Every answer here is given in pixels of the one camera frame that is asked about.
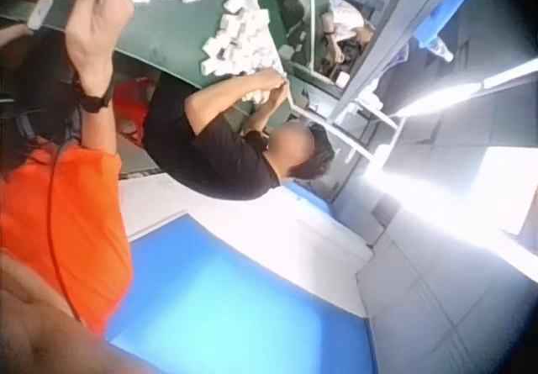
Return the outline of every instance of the blue surface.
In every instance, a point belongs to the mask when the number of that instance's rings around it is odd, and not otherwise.
[[[450,21],[457,9],[465,0],[443,0],[431,12],[430,16],[417,28],[414,37],[419,40],[421,48],[425,48]]]
[[[374,372],[367,322],[291,285],[182,217],[132,244],[108,338],[169,373]]]

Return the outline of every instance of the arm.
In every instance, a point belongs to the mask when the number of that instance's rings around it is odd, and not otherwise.
[[[249,92],[280,87],[284,79],[273,69],[219,82],[191,95],[185,101],[185,114],[196,136],[219,114],[231,108]]]
[[[332,11],[329,11],[321,16],[321,21],[323,24],[323,32],[329,41],[327,45],[329,52],[332,54],[336,63],[342,63],[344,61],[344,54],[338,46],[338,42],[336,42],[335,15]]]
[[[271,96],[260,109],[252,114],[245,122],[243,131],[245,133],[252,130],[261,132],[267,125],[269,118],[280,108],[289,95],[289,83],[282,84],[281,87],[271,91]]]
[[[1,291],[0,366],[7,373],[156,374],[140,359],[84,329],[49,305]]]
[[[15,40],[21,36],[31,35],[32,30],[25,24],[11,25],[7,28],[0,29],[0,48],[12,40]]]
[[[112,79],[112,54],[134,11],[131,0],[76,0],[66,26],[67,53],[84,92],[102,97]],[[116,154],[112,103],[97,113],[82,111],[82,145]]]

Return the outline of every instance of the black wristwatch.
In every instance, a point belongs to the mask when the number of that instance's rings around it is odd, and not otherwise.
[[[90,97],[87,95],[82,89],[80,82],[77,82],[77,86],[81,93],[80,105],[82,109],[89,113],[97,113],[99,112],[99,109],[106,108],[110,104],[110,100],[114,94],[114,84],[112,83],[112,80],[110,81],[110,84],[108,84],[107,91],[105,91],[102,97]]]

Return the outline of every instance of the black shirt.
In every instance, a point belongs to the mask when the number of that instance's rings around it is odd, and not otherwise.
[[[181,184],[211,198],[255,199],[277,187],[277,174],[263,155],[259,132],[244,138],[221,114],[196,136],[184,100],[196,90],[163,76],[144,122],[144,147],[157,165]]]

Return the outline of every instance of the red chair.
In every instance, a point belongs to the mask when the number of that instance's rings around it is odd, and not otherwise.
[[[140,147],[144,138],[144,119],[148,113],[148,102],[140,99],[143,97],[140,93],[152,86],[155,86],[155,82],[147,77],[141,77],[130,82],[117,84],[113,95],[113,106],[116,115],[133,121],[136,127],[136,130],[132,133],[119,133]]]

